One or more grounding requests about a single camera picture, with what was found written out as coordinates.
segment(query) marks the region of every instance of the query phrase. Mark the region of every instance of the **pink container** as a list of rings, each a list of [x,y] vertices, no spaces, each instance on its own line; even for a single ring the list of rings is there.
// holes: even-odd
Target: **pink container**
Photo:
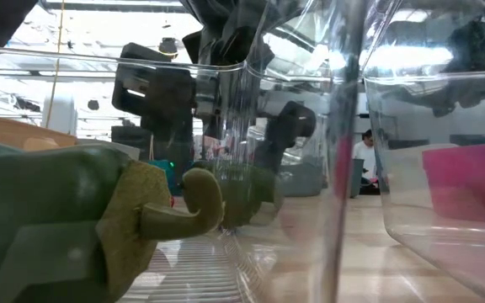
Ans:
[[[437,215],[485,222],[485,145],[423,152]]]

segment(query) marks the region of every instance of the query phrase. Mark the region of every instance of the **person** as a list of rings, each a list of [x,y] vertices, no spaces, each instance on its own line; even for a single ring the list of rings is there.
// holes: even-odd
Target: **person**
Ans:
[[[371,130],[362,134],[362,141],[354,145],[353,158],[364,160],[362,179],[360,181],[360,194],[379,194],[380,190],[375,181],[376,151],[374,149],[374,138]]]
[[[376,151],[371,130],[362,134],[362,141],[354,145],[353,158],[364,160],[362,177],[368,180],[376,177]]]

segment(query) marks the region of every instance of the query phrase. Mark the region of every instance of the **cable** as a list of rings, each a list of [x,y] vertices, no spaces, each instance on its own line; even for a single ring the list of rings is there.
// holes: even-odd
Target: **cable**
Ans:
[[[61,53],[61,38],[63,35],[63,18],[65,16],[65,0],[61,0],[61,19],[59,20],[59,36],[57,38],[57,54]],[[50,97],[50,105],[48,107],[48,116],[46,117],[46,128],[50,126],[50,118],[51,118],[51,111],[53,109],[54,104],[54,96],[56,95],[56,85],[57,85],[57,78],[59,76],[59,58],[56,61],[56,74],[54,75],[54,84],[51,87],[51,97]]]

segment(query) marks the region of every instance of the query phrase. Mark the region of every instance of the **white shirt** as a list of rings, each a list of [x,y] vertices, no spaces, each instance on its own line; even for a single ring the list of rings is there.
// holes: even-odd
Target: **white shirt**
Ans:
[[[364,168],[368,171],[362,177],[371,179],[376,177],[376,152],[374,147],[368,147],[363,141],[353,146],[353,159],[364,160]]]

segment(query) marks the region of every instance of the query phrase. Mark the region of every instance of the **clear plastic container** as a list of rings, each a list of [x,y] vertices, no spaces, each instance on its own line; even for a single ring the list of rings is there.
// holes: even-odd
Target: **clear plastic container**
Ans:
[[[80,140],[0,146],[0,302],[335,301],[365,2],[277,8],[234,65],[0,49],[0,118]]]
[[[392,1],[365,88],[386,229],[485,296],[485,1]]]

